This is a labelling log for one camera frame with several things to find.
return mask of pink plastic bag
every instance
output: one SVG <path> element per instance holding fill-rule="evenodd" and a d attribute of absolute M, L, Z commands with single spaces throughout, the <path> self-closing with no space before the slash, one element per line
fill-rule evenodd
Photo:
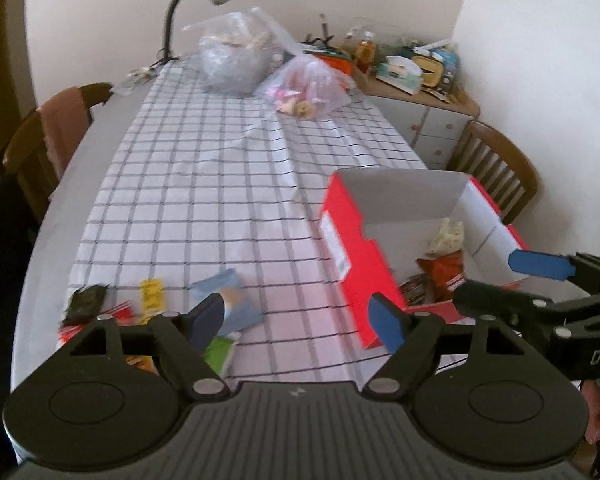
<path fill-rule="evenodd" d="M 331 68 L 310 54 L 295 56 L 280 67 L 256 90 L 277 111 L 298 119 L 324 119 L 350 104 L 345 89 L 355 83 L 346 74 Z"/>

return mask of chair backrest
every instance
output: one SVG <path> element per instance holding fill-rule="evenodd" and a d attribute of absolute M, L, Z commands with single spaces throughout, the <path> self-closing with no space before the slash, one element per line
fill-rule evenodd
<path fill-rule="evenodd" d="M 87 110 L 106 103 L 111 96 L 110 90 L 108 83 L 80 87 Z M 93 121 L 91 113 L 89 118 L 90 122 Z M 7 173 L 16 175 L 36 220 L 42 222 L 49 206 L 49 196 L 58 186 L 58 178 L 46 156 L 45 133 L 37 111 L 32 111 L 22 121 L 4 152 L 2 163 Z"/>
<path fill-rule="evenodd" d="M 510 224 L 538 191 L 536 172 L 524 153 L 480 121 L 466 124 L 446 169 L 473 175 L 502 211 L 504 224 Z"/>

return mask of yellow package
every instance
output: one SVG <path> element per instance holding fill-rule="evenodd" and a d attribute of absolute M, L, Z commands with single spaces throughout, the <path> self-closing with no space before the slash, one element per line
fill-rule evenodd
<path fill-rule="evenodd" d="M 158 373 L 154 366 L 154 360 L 150 355 L 128 355 L 126 356 L 126 364 L 140 368 L 145 372 Z"/>
<path fill-rule="evenodd" d="M 142 280 L 142 282 L 140 282 L 140 292 L 142 294 L 142 316 L 140 318 L 140 324 L 146 325 L 153 316 L 157 316 L 164 312 L 162 281 L 159 278 Z"/>

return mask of checkered tablecloth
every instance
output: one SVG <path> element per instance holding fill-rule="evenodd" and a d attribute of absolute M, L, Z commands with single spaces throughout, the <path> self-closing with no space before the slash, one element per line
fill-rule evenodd
<path fill-rule="evenodd" d="M 265 315 L 230 380 L 362 384 L 386 351 L 361 348 L 318 228 L 328 178 L 347 166 L 425 168 L 358 91 L 330 120 L 299 121 L 170 64 L 104 177 L 69 293 L 109 283 L 138 309 L 139 282 L 158 277 L 167 308 L 186 312 L 189 284 L 233 267 Z"/>

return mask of white cabinet drawer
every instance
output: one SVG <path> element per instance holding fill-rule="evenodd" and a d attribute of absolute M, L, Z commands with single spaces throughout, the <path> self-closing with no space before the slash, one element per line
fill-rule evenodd
<path fill-rule="evenodd" d="M 368 101 L 377 106 L 396 131 L 409 144 L 420 129 L 427 107 L 398 99 L 387 99 L 386 97 L 367 96 Z"/>
<path fill-rule="evenodd" d="M 419 136 L 414 150 L 428 167 L 439 170 L 440 165 L 449 162 L 457 143 L 451 139 Z"/>
<path fill-rule="evenodd" d="M 471 117 L 464 114 L 441 110 L 440 108 L 430 108 L 420 135 L 458 140 L 464 125 L 469 120 L 471 120 Z"/>

